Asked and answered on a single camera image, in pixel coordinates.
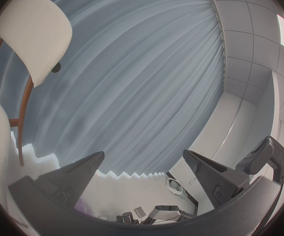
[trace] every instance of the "curtain fold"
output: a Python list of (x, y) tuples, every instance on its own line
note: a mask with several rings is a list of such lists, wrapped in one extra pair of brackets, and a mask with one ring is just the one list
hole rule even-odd
[[(223, 91), (223, 47), (210, 0), (52, 0), (73, 36), (61, 70), (34, 88), (23, 144), (60, 166), (105, 152), (100, 172), (167, 172)], [(4, 43), (0, 104), (19, 112), (28, 72)]]

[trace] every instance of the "wooden chair frame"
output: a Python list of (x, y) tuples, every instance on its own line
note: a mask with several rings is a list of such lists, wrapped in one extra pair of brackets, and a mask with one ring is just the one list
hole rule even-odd
[[(3, 39), (0, 39), (0, 47), (3, 43)], [(21, 107), (20, 107), (20, 113), (19, 117), (17, 119), (9, 119), (10, 126), (11, 127), (18, 127), (17, 129), (17, 146), (19, 150), (19, 159), (20, 159), (20, 165), (24, 166), (24, 161), (23, 161), (23, 151), (22, 151), (22, 138), (23, 138), (23, 125), (24, 125), (24, 118), (25, 118), (25, 112), (26, 112), (26, 107), (28, 104), (28, 100), (30, 97), (31, 90), (34, 86), (34, 83), (31, 79), (31, 76), (29, 77), (25, 91), (22, 97), (22, 102), (21, 102)]]

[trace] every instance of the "purple bag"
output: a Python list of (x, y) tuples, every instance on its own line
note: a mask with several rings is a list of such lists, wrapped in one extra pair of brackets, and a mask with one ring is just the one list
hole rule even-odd
[(74, 209), (86, 215), (95, 217), (92, 208), (90, 207), (88, 202), (86, 202), (85, 199), (82, 197), (80, 197), (80, 199), (77, 201), (77, 203), (74, 206)]

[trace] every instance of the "robotic device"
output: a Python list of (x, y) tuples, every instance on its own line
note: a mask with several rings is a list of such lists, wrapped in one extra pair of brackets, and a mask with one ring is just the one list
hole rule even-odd
[[(250, 152), (236, 170), (216, 163), (190, 150), (183, 152), (214, 210), (201, 216), (184, 213), (176, 206), (156, 206), (144, 221), (175, 220), (160, 226), (136, 226), (86, 216), (73, 209), (93, 174), (104, 159), (97, 152), (73, 164), (39, 176), (24, 177), (9, 186), (23, 216), (41, 235), (189, 235), (246, 236), (257, 225), (257, 234), (270, 218), (284, 183), (284, 148), (268, 136)], [(257, 178), (249, 184), (248, 175), (256, 174), (266, 163), (274, 169), (273, 182)]]

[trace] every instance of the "white floor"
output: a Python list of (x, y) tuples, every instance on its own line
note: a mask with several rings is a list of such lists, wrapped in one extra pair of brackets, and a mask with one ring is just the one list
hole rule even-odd
[[(37, 179), (39, 175), (59, 168), (54, 154), (37, 158), (31, 145), (23, 147), (23, 158), (24, 166), (20, 167), (18, 158), (10, 157), (8, 184), (25, 175)], [(123, 174), (117, 177), (112, 173), (103, 175), (97, 171), (82, 197), (96, 217), (104, 216), (111, 221), (128, 211), (132, 212), (134, 219), (138, 219), (135, 208), (142, 207), (148, 215), (158, 205), (176, 205), (181, 210), (193, 213), (195, 205), (188, 198), (180, 198), (167, 190), (167, 178), (163, 173), (149, 176), (134, 174), (131, 177)]]

